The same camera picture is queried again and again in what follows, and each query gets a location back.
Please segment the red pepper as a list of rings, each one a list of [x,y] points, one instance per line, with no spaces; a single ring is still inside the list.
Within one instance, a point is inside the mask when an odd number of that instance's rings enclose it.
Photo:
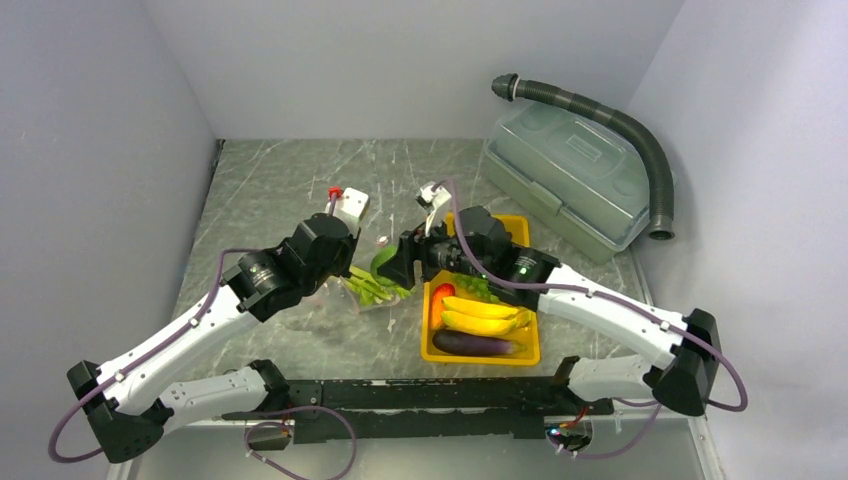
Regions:
[[[456,295],[455,287],[451,283],[443,283],[438,285],[432,292],[430,298],[430,317],[429,326],[433,330],[440,330],[445,327],[442,320],[442,312],[445,307],[443,300]]]

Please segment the green artichoke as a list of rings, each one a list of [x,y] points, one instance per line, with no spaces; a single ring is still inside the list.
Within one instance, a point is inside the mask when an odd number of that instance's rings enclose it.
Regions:
[[[379,269],[397,253],[396,245],[383,246],[372,258],[369,266],[369,273],[374,279],[383,278],[384,275],[379,273]]]

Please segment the clear pink zip top bag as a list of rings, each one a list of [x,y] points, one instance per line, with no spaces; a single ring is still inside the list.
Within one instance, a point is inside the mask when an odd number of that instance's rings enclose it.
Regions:
[[[328,307],[331,312],[363,314],[394,307],[413,292],[388,280],[379,280],[370,269],[353,264],[349,277],[331,276],[307,301],[310,306]]]

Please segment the celery stalk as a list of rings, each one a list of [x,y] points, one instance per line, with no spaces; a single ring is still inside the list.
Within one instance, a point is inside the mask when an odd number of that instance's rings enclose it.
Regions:
[[[355,266],[350,267],[350,274],[341,281],[357,305],[364,309],[393,306],[412,294],[391,281],[378,281],[368,271]]]

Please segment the yellow banana bunch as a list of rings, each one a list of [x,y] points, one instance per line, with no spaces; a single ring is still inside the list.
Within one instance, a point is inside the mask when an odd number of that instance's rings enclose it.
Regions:
[[[453,330],[478,336],[495,337],[527,327],[533,313],[524,308],[491,304],[448,296],[441,300],[439,318]]]

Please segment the purple eggplant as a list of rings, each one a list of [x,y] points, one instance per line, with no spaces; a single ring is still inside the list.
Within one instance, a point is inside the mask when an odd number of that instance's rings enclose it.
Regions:
[[[437,331],[433,346],[445,353],[459,356],[493,357],[521,353],[526,347],[515,341],[472,335],[452,330]]]

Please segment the green grapes bunch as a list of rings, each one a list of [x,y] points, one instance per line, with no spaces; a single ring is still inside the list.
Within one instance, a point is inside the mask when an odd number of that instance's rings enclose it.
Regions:
[[[498,297],[490,291],[485,278],[465,274],[453,274],[452,281],[477,301],[493,304],[500,303]]]

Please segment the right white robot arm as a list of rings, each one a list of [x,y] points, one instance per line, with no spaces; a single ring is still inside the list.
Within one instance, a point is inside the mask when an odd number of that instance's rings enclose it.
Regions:
[[[721,354],[712,314],[666,311],[598,285],[555,257],[514,242],[483,207],[466,208],[459,219],[463,238],[446,224],[418,226],[380,250],[373,271],[405,289],[442,271],[483,277],[502,303],[578,322],[633,351],[607,360],[564,358],[550,391],[564,415],[613,397],[652,398],[688,416],[705,413]]]

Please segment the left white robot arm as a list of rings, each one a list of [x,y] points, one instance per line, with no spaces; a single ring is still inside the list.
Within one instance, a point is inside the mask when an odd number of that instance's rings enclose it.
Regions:
[[[298,305],[329,277],[348,275],[361,221],[359,214],[316,213],[277,246],[240,250],[236,264],[217,269],[198,304],[155,335],[101,365],[72,367],[67,377],[99,452],[118,464],[199,420],[241,412],[279,417],[290,404],[289,385],[270,360],[204,380],[179,377],[205,351]]]

